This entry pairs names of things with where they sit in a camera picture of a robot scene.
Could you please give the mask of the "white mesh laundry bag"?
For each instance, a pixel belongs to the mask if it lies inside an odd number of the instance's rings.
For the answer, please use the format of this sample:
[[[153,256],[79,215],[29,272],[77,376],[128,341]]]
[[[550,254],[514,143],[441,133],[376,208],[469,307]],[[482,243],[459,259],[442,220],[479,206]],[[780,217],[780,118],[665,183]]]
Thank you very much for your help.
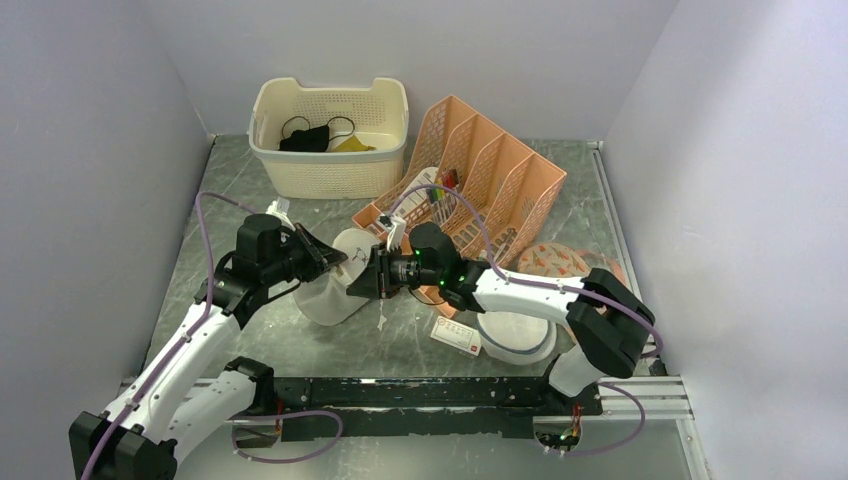
[[[348,296],[346,289],[364,272],[371,247],[379,243],[380,239],[367,230],[349,228],[339,233],[332,247],[345,253],[348,259],[294,292],[300,312],[315,324],[334,326],[364,306],[368,302],[366,298]]]

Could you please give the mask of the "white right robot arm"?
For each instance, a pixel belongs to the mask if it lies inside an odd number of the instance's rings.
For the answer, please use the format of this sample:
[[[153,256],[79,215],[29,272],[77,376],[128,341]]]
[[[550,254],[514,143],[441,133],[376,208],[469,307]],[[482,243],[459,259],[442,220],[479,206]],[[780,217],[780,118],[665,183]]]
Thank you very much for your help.
[[[414,227],[409,242],[408,254],[373,246],[347,295],[389,299],[402,288],[434,286],[460,311],[521,314],[570,328],[576,346],[552,363],[539,389],[550,413],[565,413],[585,387],[604,377],[632,377],[648,338],[657,334],[652,312],[607,270],[559,279],[509,272],[461,256],[432,222]]]

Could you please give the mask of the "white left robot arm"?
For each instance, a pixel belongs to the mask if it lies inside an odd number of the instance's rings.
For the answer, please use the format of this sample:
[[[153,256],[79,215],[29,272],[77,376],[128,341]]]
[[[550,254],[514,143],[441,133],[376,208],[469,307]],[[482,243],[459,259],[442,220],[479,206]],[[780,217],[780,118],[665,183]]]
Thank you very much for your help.
[[[69,429],[79,479],[171,479],[179,463],[230,418],[278,413],[272,367],[246,357],[229,362],[200,395],[199,376],[253,315],[273,302],[272,287],[296,290],[342,264],[347,254],[301,224],[247,216],[235,248],[216,264],[181,327],[141,375],[99,414],[82,412]]]

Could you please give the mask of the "cream plastic laundry basket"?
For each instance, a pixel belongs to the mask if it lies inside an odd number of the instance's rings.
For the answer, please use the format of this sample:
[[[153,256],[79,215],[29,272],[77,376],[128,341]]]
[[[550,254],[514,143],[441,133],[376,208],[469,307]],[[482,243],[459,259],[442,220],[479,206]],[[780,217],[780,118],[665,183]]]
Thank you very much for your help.
[[[341,88],[286,77],[261,87],[248,139],[279,195],[363,199],[401,179],[408,127],[406,90],[396,79]]]

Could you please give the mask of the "orange patterned fabric bag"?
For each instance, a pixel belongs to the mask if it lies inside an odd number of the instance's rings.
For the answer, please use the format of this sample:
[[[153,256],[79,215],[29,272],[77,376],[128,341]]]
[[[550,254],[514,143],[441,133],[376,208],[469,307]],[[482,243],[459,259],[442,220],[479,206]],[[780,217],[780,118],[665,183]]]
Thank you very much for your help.
[[[628,286],[626,275],[615,260],[590,250],[576,250],[559,243],[534,245],[521,254],[517,263],[519,273],[551,278],[585,277],[592,268],[609,270]]]

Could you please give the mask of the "white red card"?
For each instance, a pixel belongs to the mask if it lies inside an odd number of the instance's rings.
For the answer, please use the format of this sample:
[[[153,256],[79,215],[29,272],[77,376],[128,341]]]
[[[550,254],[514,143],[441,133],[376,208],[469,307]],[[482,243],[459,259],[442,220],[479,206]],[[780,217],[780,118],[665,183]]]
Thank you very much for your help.
[[[430,338],[474,357],[480,354],[482,347],[477,329],[443,316],[437,318]]]

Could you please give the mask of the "yellow cloth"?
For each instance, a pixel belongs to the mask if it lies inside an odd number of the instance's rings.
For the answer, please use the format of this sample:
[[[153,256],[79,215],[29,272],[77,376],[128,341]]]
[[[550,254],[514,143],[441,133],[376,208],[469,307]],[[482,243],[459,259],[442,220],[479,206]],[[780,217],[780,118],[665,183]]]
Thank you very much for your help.
[[[375,147],[366,145],[360,141],[355,135],[346,138],[343,142],[335,146],[332,153],[351,153],[351,152],[367,152],[373,151]]]

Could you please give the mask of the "black face mask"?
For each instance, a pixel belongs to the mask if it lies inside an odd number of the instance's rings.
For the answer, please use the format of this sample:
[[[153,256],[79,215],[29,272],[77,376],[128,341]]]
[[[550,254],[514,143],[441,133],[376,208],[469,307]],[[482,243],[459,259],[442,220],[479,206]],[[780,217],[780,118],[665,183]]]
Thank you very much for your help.
[[[333,124],[344,121],[347,130],[336,131]],[[334,116],[324,125],[313,127],[304,116],[288,119],[281,128],[278,150],[283,152],[326,153],[332,141],[352,136],[356,131],[355,122],[346,116]]]

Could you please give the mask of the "peach plastic desk organizer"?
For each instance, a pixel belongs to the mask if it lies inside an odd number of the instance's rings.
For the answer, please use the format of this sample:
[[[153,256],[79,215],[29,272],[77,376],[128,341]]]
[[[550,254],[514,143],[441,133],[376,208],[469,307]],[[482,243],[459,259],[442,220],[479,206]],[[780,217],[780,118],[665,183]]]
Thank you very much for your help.
[[[436,212],[420,188],[427,173],[438,183],[455,186],[484,224],[478,226],[471,212],[450,195],[441,195],[449,207]],[[408,227],[434,221],[463,256],[474,259],[485,258],[482,236],[487,234],[495,260],[506,268],[536,239],[565,178],[562,168],[458,97],[448,96],[425,114],[402,180],[352,220],[385,238],[377,217],[401,198],[397,213]]]

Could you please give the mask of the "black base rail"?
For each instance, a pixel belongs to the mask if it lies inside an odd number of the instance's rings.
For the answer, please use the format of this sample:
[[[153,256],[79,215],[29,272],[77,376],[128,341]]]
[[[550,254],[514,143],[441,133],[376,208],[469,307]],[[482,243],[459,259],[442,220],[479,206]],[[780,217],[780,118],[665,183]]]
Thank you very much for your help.
[[[559,393],[544,376],[298,378],[277,377],[261,400],[243,411],[257,420],[285,413],[326,410],[323,417],[282,424],[285,441],[331,437],[499,434],[531,439],[540,419],[571,419],[602,412],[596,385],[574,397]]]

